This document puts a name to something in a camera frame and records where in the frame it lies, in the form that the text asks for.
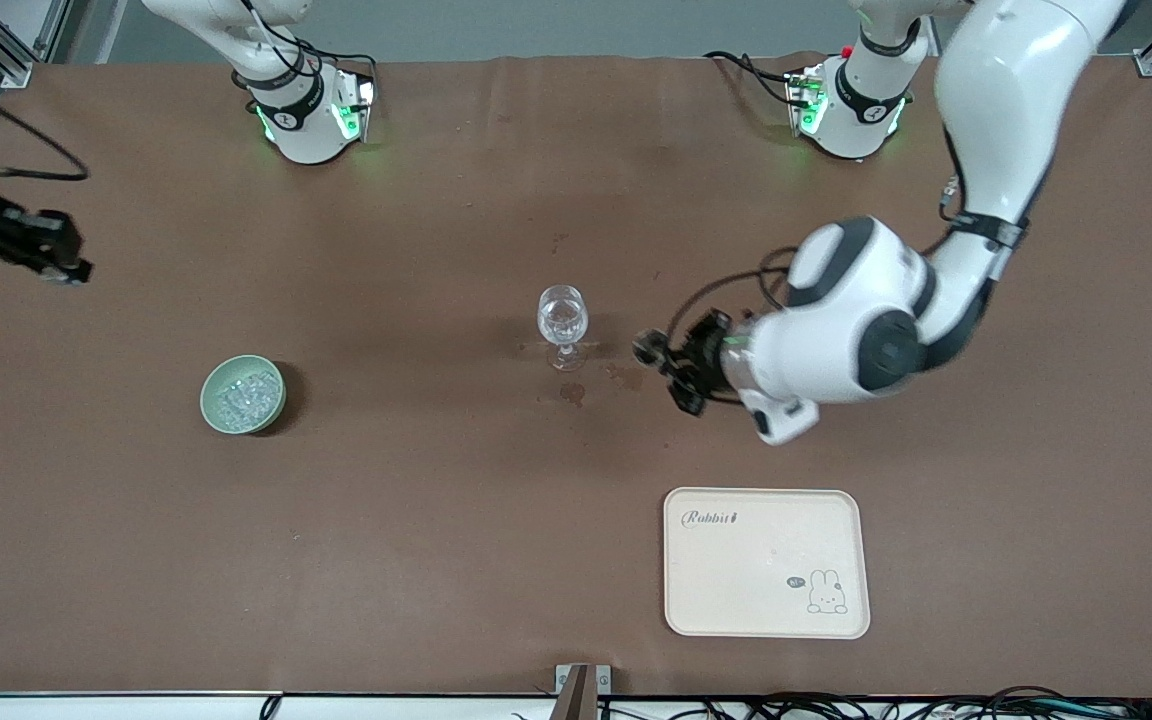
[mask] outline wine glass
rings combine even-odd
[[[589,329],[589,310],[579,290],[570,285],[556,285],[540,293],[540,305],[536,310],[536,327],[545,340],[558,348],[550,353],[550,364],[568,372],[585,363],[576,343]]]

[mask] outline white tray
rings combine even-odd
[[[869,629],[861,510],[826,488],[676,488],[664,500],[675,632],[855,639]]]

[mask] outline brown table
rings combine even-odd
[[[1152,694],[1152,81],[1129,60],[1082,79],[968,353],[785,448],[679,414],[628,341],[832,219],[932,242],[932,68],[855,164],[708,61],[385,65],[374,143],[316,168],[228,73],[43,67],[3,99],[91,162],[3,191],[74,213],[96,273],[0,264],[0,689],[530,691],[593,660],[636,694]],[[60,167],[1,122],[0,161]],[[535,331],[555,282],[593,309],[575,376]],[[198,415],[242,353],[289,374],[268,437]],[[869,634],[669,632],[677,486],[850,492]]]

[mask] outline bowl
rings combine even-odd
[[[215,365],[198,393],[202,418],[229,435],[267,429],[285,404],[283,373],[260,355],[240,355]]]

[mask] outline floor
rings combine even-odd
[[[938,23],[949,41],[954,23]],[[833,51],[855,40],[855,14],[836,0],[319,0],[297,35],[328,50],[382,61],[483,60],[501,55],[695,56],[710,50],[774,56]],[[77,63],[214,63],[204,41],[138,0],[86,0],[73,14],[63,56]],[[1105,53],[1130,53],[1152,36],[1143,0]]]

